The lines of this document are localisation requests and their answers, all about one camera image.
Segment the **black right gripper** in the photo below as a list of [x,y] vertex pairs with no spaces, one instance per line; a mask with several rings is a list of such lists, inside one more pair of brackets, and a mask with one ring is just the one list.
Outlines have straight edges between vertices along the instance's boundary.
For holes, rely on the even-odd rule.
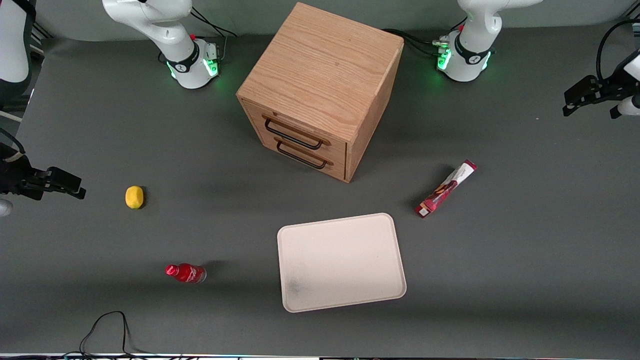
[[3,195],[14,194],[40,201],[45,193],[60,193],[83,200],[86,189],[82,179],[58,167],[46,169],[46,184],[37,178],[39,170],[32,167],[28,157],[8,146],[0,145],[0,190]]

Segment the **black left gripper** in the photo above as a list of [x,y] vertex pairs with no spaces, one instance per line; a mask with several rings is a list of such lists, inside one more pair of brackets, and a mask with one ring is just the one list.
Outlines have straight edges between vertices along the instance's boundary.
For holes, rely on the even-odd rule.
[[564,92],[564,117],[571,116],[587,105],[600,101],[621,101],[638,95],[640,82],[640,51],[633,51],[614,69],[608,77],[603,77],[600,68],[596,76],[587,75]]

